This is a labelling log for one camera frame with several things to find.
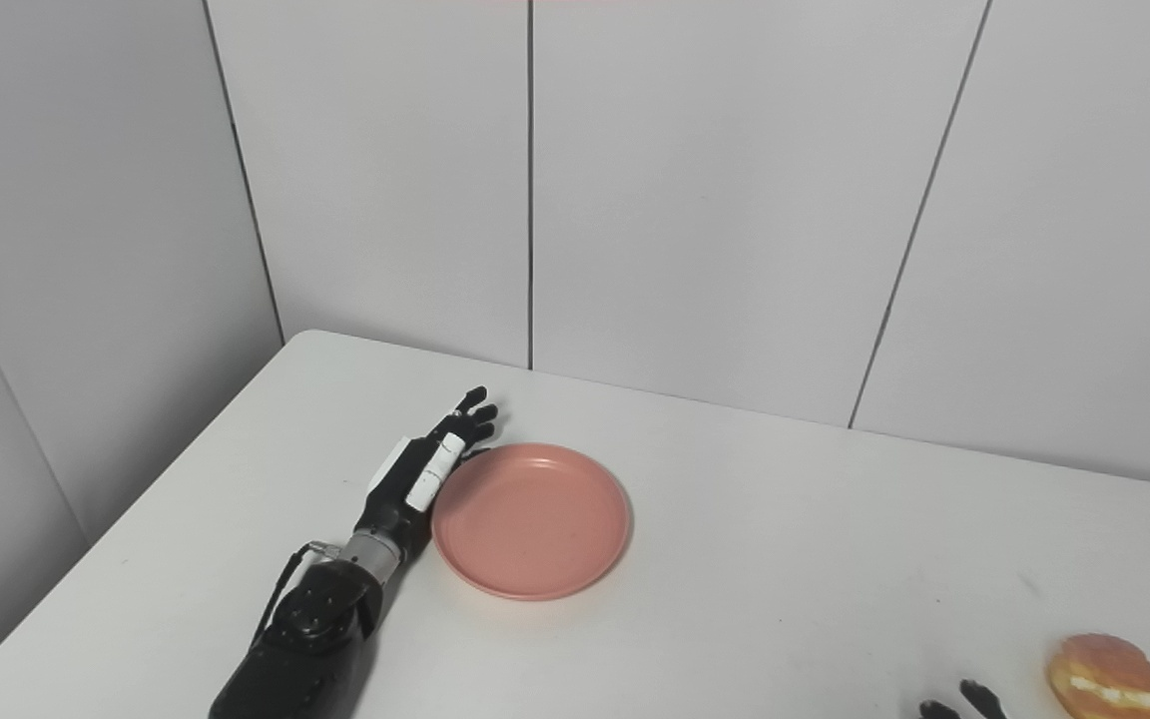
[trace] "panel seam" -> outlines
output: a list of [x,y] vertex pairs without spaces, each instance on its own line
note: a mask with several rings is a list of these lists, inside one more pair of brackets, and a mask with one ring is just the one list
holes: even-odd
[[535,369],[535,0],[526,0],[526,368]]
[[210,40],[210,54],[215,59],[215,74],[220,77],[220,94],[224,99],[224,115],[229,118],[229,131],[233,138],[233,151],[238,154],[238,169],[243,176],[243,192],[246,193],[246,211],[251,214],[252,229],[255,231],[255,248],[260,251],[261,268],[264,269],[264,286],[269,288],[269,304],[274,307],[274,323],[277,324],[277,341],[286,345],[286,330],[283,328],[283,314],[277,306],[277,295],[274,292],[274,275],[269,273],[269,255],[264,251],[264,237],[260,232],[260,217],[255,214],[255,199],[252,197],[251,178],[246,175],[246,156],[243,155],[243,143],[238,139],[238,121],[233,117],[233,105],[229,97],[229,81],[224,78],[224,64],[220,60],[220,45],[216,41],[216,26],[210,18],[209,0],[201,0],[201,13],[207,18],[207,37]]
[[921,192],[921,202],[917,207],[917,216],[912,219],[912,231],[908,232],[907,243],[904,245],[904,255],[899,259],[898,270],[895,273],[895,283],[890,286],[889,299],[885,300],[885,311],[881,314],[881,324],[876,328],[876,339],[873,342],[872,353],[867,355],[867,366],[864,368],[864,378],[859,382],[859,393],[854,396],[854,406],[850,410],[850,420],[846,428],[854,428],[854,420],[859,416],[859,405],[864,401],[864,391],[867,389],[868,377],[872,376],[873,365],[876,364],[876,353],[881,350],[881,341],[885,339],[885,328],[889,327],[890,313],[895,308],[895,298],[898,295],[899,285],[904,281],[904,270],[907,269],[907,259],[912,255],[912,242],[917,240],[917,231],[921,227],[921,217],[926,214],[926,205],[930,199],[930,190],[935,186],[935,177],[940,174],[940,162],[943,160],[943,150],[949,145],[949,135],[952,132],[952,123],[957,118],[957,109],[961,106],[961,97],[966,91],[966,82],[971,78],[973,61],[979,53],[979,41],[982,40],[982,31],[988,23],[988,14],[991,12],[991,1],[987,0],[982,6],[982,14],[979,18],[979,28],[973,37],[971,54],[966,56],[966,67],[961,72],[961,82],[957,85],[957,94],[952,99],[952,109],[949,110],[949,122],[943,127],[943,135],[940,137],[940,147],[934,152],[934,162],[930,163],[930,176],[926,181],[926,190]]
[[83,537],[83,542],[87,543],[87,549],[92,546],[92,538],[87,536],[87,528],[83,526],[82,520],[78,519],[78,512],[74,510],[74,504],[70,502],[69,496],[64,492],[64,487],[60,485],[60,479],[56,477],[56,468],[52,467],[51,458],[47,457],[47,451],[41,446],[41,442],[38,441],[38,433],[34,431],[33,423],[29,420],[29,415],[24,413],[24,406],[20,404],[20,397],[15,392],[15,388],[12,387],[12,382],[8,382],[8,375],[3,372],[3,364],[0,362],[0,382],[3,383],[3,388],[8,391],[8,397],[12,397],[12,405],[20,415],[20,420],[24,423],[24,428],[29,433],[29,441],[33,442],[33,446],[38,450],[38,457],[41,457],[41,464],[47,468],[47,477],[51,479],[52,485],[56,488],[56,492],[60,495],[60,500],[64,503],[64,508],[69,511],[69,519],[74,520],[74,527],[78,528],[79,536]]

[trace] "robotic arm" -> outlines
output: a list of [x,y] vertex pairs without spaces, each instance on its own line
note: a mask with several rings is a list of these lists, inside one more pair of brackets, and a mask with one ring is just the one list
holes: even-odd
[[[339,710],[361,647],[379,627],[384,583],[428,545],[429,505],[447,474],[494,434],[496,406],[473,410],[486,396],[482,387],[467,392],[434,431],[398,443],[343,548],[309,542],[291,556],[210,719],[322,719]],[[278,602],[309,551],[328,560],[310,565]]]

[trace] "black finger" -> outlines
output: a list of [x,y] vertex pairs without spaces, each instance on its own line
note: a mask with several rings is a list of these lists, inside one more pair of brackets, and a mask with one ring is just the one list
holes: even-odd
[[482,400],[488,397],[488,388],[475,387],[465,395],[465,399],[460,400],[459,405],[455,405],[457,413],[467,413],[470,408],[476,405],[482,405]]
[[499,408],[496,405],[478,406],[473,413],[473,420],[478,424],[483,424],[498,418],[498,415]]
[[921,719],[961,719],[961,716],[938,701],[922,701]]
[[494,424],[491,422],[478,424],[478,428],[473,433],[473,442],[469,444],[476,444],[478,442],[485,442],[494,434]]
[[973,679],[963,679],[961,696],[966,697],[966,701],[979,710],[979,714],[983,714],[987,719],[1005,719],[1000,701],[996,698],[995,693]]

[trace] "cream filling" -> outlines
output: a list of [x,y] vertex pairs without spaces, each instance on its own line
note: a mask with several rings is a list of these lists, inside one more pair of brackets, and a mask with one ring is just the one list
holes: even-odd
[[1150,709],[1150,693],[1138,693],[1130,690],[1117,690],[1113,687],[1104,687],[1098,682],[1092,682],[1090,679],[1078,678],[1078,675],[1072,675],[1068,683],[1072,683],[1074,688],[1078,688],[1082,693],[1091,693],[1098,696],[1099,699],[1107,702],[1109,704],[1114,704],[1126,707],[1138,707],[1138,709]]

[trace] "white table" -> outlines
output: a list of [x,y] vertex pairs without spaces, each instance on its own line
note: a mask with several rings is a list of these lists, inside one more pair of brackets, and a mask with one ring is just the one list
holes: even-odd
[[1064,719],[1060,636],[1150,655],[1150,483],[306,332],[0,647],[0,718],[206,716],[286,557],[346,538],[398,437],[476,383],[501,442],[620,479],[632,541],[537,604],[429,550],[356,716],[908,718],[976,678]]

